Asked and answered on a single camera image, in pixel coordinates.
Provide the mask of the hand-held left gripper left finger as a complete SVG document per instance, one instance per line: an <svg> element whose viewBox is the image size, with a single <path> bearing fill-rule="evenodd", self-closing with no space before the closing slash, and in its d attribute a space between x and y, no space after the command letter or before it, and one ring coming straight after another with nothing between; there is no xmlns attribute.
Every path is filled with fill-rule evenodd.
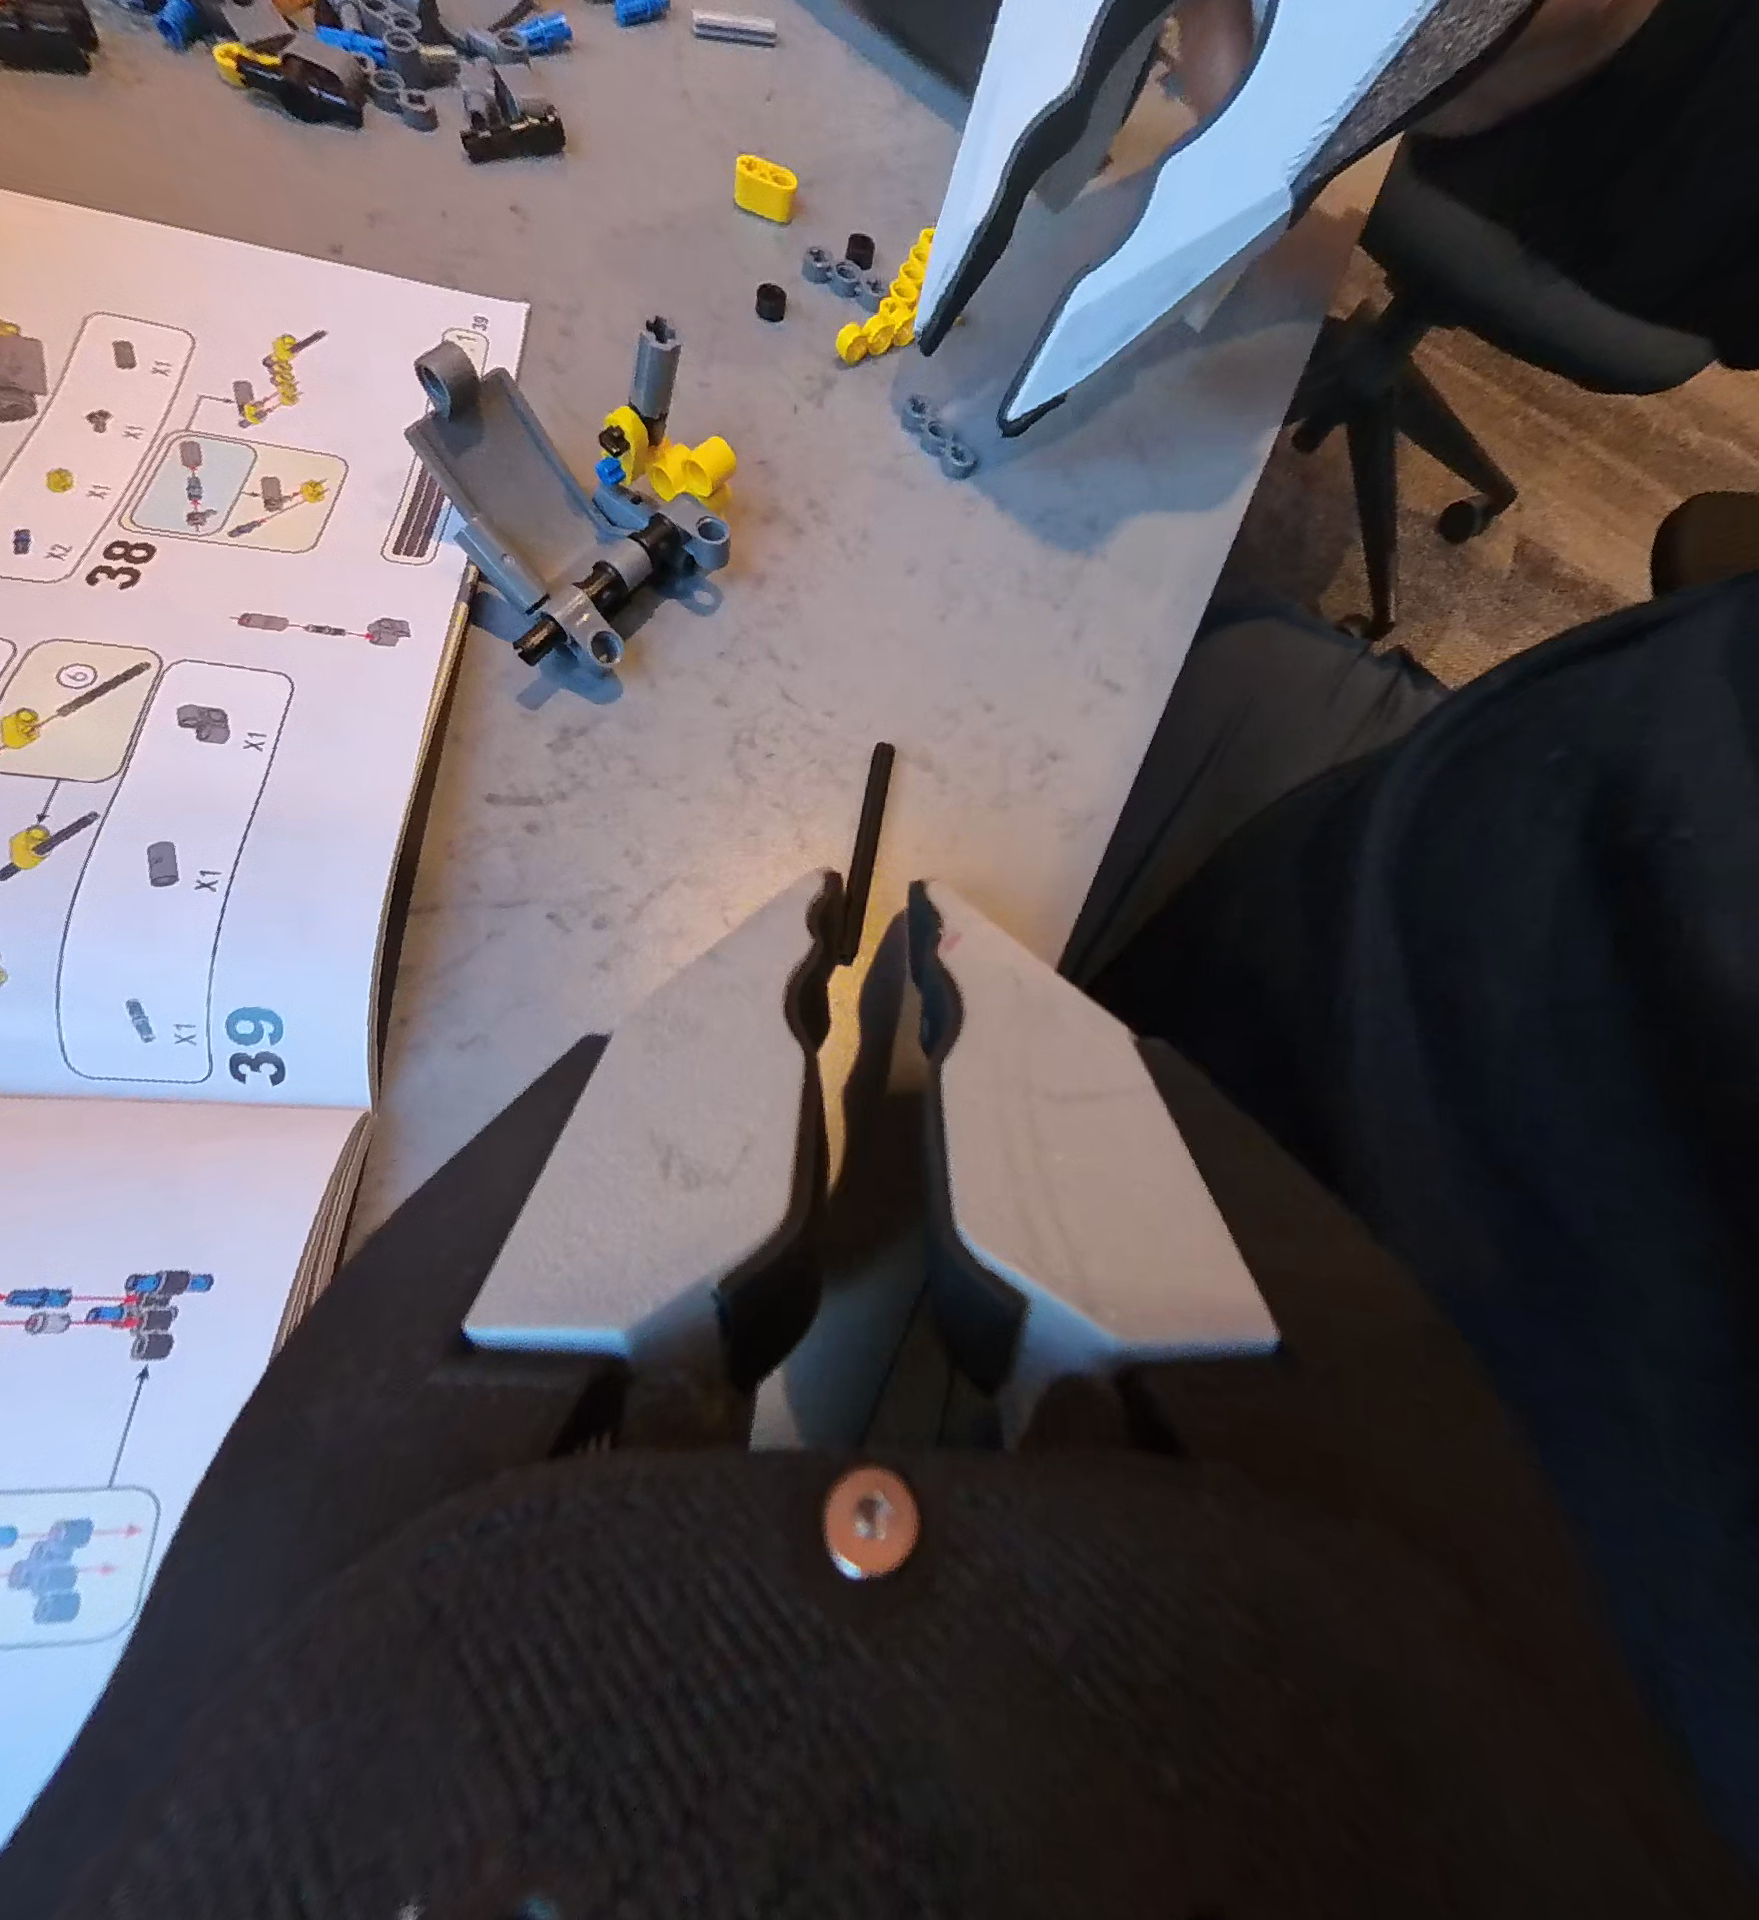
<svg viewBox="0 0 1759 1920"><path fill-rule="evenodd" d="M843 880L803 873L611 1034L462 1330L751 1395L819 1312Z"/></svg>

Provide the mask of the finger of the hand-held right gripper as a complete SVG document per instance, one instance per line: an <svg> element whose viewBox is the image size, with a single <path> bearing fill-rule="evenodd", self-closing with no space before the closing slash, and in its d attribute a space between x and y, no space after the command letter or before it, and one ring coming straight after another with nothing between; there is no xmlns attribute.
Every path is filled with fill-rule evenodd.
<svg viewBox="0 0 1759 1920"><path fill-rule="evenodd" d="M1006 252L1029 197L1066 209L1105 163L1165 20L1162 3L1001 7L936 222L920 353L938 351Z"/></svg>
<svg viewBox="0 0 1759 1920"><path fill-rule="evenodd" d="M1280 3L1246 77L1154 173L1125 238L1064 295L1001 409L1006 436L1284 230L1309 166L1435 10Z"/></svg>

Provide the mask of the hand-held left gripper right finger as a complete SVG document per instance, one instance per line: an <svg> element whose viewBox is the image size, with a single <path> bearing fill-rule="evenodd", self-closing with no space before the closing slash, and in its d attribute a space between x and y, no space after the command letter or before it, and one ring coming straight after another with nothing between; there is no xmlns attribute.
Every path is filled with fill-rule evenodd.
<svg viewBox="0 0 1759 1920"><path fill-rule="evenodd" d="M1284 1338L1136 1035L948 880L851 1007L846 1341L859 1408L963 1380L1264 1361Z"/></svg>

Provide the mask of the black axle rod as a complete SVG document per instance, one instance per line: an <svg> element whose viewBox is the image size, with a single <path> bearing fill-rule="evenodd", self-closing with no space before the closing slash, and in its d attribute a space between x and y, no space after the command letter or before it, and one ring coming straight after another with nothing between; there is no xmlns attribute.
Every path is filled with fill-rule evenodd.
<svg viewBox="0 0 1759 1920"><path fill-rule="evenodd" d="M878 868L886 811L892 791L892 768L895 748L890 740L878 740L871 748L868 775L862 791L857 828L851 841L851 855L843 871L843 897L838 924L838 966L850 966L863 942L863 928L871 888Z"/></svg>

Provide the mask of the person's right forearm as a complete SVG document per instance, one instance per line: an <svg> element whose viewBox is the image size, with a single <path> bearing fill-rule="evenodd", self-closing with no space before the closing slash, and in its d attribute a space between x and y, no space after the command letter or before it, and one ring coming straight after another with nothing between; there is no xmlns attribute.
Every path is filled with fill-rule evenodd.
<svg viewBox="0 0 1759 1920"><path fill-rule="evenodd" d="M1459 98L1404 148L1602 300L1759 369L1759 3L1624 4L1636 31L1513 112Z"/></svg>

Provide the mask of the building instruction booklet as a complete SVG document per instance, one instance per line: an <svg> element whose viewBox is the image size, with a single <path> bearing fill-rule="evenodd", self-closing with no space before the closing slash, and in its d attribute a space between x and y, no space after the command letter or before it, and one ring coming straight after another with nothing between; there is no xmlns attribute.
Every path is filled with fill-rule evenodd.
<svg viewBox="0 0 1759 1920"><path fill-rule="evenodd" d="M310 1289L465 598L414 362L527 320L0 190L0 1654L129 1630Z"/></svg>

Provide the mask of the person's black trousers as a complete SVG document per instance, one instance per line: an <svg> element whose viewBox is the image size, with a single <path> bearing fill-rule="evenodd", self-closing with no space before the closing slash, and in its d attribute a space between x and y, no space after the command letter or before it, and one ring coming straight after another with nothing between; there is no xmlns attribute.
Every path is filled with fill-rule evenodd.
<svg viewBox="0 0 1759 1920"><path fill-rule="evenodd" d="M1092 983L1246 822L1404 737L1448 686L1273 598L1215 602L1181 663L1059 971Z"/></svg>

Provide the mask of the dark shoe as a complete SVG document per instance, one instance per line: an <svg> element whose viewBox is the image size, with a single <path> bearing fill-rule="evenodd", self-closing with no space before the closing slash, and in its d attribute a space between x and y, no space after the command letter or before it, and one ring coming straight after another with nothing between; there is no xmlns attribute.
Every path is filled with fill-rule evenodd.
<svg viewBox="0 0 1759 1920"><path fill-rule="evenodd" d="M1661 523L1649 559L1650 595L1710 587L1759 572L1759 492L1700 492Z"/></svg>

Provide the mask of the grey yellow brick subassembly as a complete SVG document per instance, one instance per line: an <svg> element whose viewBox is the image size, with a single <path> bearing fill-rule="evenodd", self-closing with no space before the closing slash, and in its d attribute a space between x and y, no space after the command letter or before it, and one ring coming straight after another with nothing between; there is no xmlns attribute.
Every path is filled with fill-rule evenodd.
<svg viewBox="0 0 1759 1920"><path fill-rule="evenodd" d="M730 557L730 524L720 492L736 463L717 441L667 441L680 355L670 320L641 325L627 402L607 417L588 483L508 372L481 372L457 342L416 359L428 411L408 443L477 570L483 627L531 669L563 660L613 678L627 627L654 602L723 609L714 580Z"/></svg>

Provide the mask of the pile of building bricks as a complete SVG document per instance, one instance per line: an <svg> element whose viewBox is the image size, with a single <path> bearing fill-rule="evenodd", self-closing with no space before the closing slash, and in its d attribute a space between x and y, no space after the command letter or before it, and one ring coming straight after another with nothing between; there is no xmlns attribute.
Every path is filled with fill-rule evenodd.
<svg viewBox="0 0 1759 1920"><path fill-rule="evenodd" d="M451 129L473 166L570 145L538 89L577 42L561 4L0 3L0 69L89 77L109 15L309 127L362 131L383 114L417 133Z"/></svg>

